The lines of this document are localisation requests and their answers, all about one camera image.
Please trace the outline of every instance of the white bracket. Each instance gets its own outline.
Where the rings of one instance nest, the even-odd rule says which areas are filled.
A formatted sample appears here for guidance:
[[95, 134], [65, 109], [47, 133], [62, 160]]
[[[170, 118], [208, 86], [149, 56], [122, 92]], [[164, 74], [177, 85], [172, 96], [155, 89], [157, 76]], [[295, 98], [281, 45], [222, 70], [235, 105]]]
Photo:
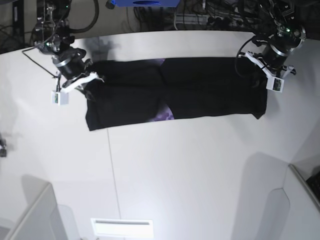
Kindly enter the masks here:
[[74, 90], [76, 87], [79, 87], [80, 85], [82, 84], [87, 84], [95, 79], [98, 79], [98, 80], [102, 80], [102, 78], [99, 77], [99, 75], [96, 73], [96, 72], [91, 72], [89, 76], [86, 76], [86, 77], [82, 77], [82, 78], [79, 78], [78, 80], [76, 80], [75, 82], [71, 83], [69, 86], [67, 87], [63, 87], [61, 89], [61, 93], [65, 93], [65, 94], [68, 94], [70, 93], [72, 90]]
[[285, 84], [285, 80], [284, 78], [291, 73], [291, 71], [293, 71], [295, 68], [292, 65], [289, 65], [286, 69], [286, 71], [284, 72], [284, 74], [282, 75], [282, 78], [280, 77], [276, 77], [272, 72], [270, 72], [270, 70], [265, 67], [265, 65], [257, 58], [254, 57], [254, 54], [250, 51], [247, 51], [245, 53], [245, 56], [254, 64], [256, 64], [259, 68], [261, 68], [261, 70], [265, 73], [266, 77], [267, 77], [267, 84], [266, 84], [266, 89], [271, 90], [271, 91], [275, 91], [278, 93], [282, 93], [284, 90], [284, 84]]

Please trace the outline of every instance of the white panel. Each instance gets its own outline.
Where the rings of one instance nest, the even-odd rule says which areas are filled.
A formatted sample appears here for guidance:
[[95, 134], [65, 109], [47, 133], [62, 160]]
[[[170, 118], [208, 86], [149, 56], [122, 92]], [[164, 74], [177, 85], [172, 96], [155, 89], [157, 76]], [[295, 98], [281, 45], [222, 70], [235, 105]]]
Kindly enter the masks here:
[[281, 240], [318, 240], [320, 236], [319, 209], [291, 168], [286, 173], [283, 189], [290, 199], [290, 212]]
[[6, 237], [6, 240], [26, 239], [68, 240], [51, 184], [46, 186]]
[[152, 220], [119, 220], [92, 218], [95, 235], [118, 238], [154, 238]]

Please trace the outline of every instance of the white table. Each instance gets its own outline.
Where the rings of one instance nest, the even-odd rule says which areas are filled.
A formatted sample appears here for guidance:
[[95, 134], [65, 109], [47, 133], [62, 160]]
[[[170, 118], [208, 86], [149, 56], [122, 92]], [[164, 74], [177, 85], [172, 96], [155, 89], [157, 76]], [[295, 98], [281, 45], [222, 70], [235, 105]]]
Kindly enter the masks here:
[[[251, 36], [129, 33], [74, 47], [94, 60], [234, 57]], [[28, 54], [55, 72], [49, 56]], [[268, 194], [284, 186], [288, 163], [320, 154], [319, 62], [320, 43], [307, 40], [287, 61], [297, 75], [282, 94], [269, 93], [260, 120], [230, 115], [89, 132], [79, 92], [68, 106], [52, 105], [55, 83], [46, 72], [20, 51], [0, 55], [0, 131], [12, 145], [0, 160], [0, 218], [16, 221], [45, 180], [89, 240], [90, 218], [152, 219], [156, 240], [256, 239]]]

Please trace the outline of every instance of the blue device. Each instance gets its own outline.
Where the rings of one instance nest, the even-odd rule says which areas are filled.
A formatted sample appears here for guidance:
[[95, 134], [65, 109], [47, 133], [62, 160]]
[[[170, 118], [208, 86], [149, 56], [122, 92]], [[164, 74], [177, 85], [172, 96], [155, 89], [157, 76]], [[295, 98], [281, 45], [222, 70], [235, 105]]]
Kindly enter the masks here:
[[118, 7], [176, 7], [180, 0], [112, 0]]

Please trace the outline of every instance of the black cloth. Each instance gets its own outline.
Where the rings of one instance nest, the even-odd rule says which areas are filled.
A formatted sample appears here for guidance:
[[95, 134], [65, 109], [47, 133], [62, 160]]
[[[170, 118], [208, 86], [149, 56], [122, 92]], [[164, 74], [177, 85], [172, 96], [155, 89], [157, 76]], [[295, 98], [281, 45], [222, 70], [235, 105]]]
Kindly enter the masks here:
[[[252, 114], [259, 119], [267, 107], [263, 74], [243, 79], [235, 72], [234, 58], [171, 58], [157, 61], [101, 61], [91, 71], [106, 77], [86, 89], [86, 121], [90, 131], [145, 123], [161, 106], [174, 119]], [[241, 73], [257, 71], [247, 59], [239, 59]]]

